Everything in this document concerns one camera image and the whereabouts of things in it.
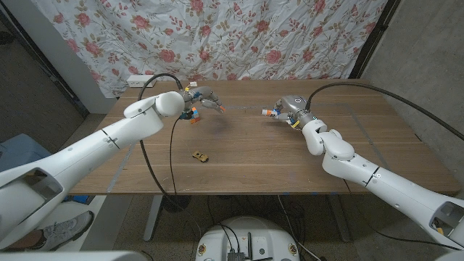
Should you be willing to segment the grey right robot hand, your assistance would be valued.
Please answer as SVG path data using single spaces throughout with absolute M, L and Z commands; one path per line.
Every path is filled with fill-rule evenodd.
M 287 122 L 292 128 L 301 130 L 310 121 L 317 120 L 316 116 L 306 108 L 306 103 L 301 96 L 283 96 L 273 107 L 278 113 L 275 118 Z

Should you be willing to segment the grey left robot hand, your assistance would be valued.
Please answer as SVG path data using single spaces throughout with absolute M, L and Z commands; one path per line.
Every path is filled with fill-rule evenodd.
M 192 105 L 196 102 L 200 102 L 203 107 L 214 109 L 219 113 L 225 112 L 223 103 L 209 86 L 186 88 L 181 91 L 181 95 L 184 100 L 184 112 L 190 112 Z

